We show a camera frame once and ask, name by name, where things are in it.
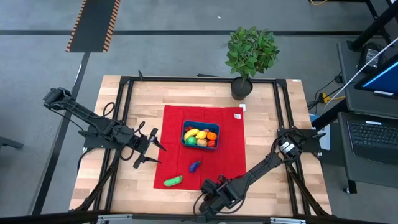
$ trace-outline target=black plant pot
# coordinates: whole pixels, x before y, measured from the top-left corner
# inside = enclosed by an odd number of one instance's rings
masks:
[[[231,82],[232,97],[235,100],[243,100],[253,90],[253,83],[250,79],[244,80],[242,77],[236,77]]]

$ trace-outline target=green toy vegetable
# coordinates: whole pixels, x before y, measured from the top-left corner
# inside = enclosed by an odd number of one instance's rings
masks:
[[[197,144],[197,139],[194,136],[190,136],[187,138],[187,140],[185,140],[185,144],[194,146]]]
[[[181,183],[181,181],[182,181],[182,176],[178,176],[178,177],[174,177],[172,179],[166,180],[165,182],[163,182],[163,184],[166,187],[171,187],[171,186]]]

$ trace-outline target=toy orange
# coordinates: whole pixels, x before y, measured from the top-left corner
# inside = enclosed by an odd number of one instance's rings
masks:
[[[217,139],[217,134],[216,133],[212,133],[212,132],[208,132],[207,133],[207,138],[209,140],[216,140]]]

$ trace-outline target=purple toy eggplant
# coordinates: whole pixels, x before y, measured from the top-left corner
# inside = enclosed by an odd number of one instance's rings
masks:
[[[189,166],[189,172],[195,172],[200,164],[201,164],[200,161],[195,161],[193,164]]]

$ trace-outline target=yellow banana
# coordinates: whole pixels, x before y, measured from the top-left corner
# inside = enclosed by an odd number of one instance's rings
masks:
[[[187,138],[189,138],[190,136],[194,136],[198,133],[199,133],[199,130],[197,130],[197,129],[191,129],[191,130],[187,131],[184,135],[184,141],[187,140]]]

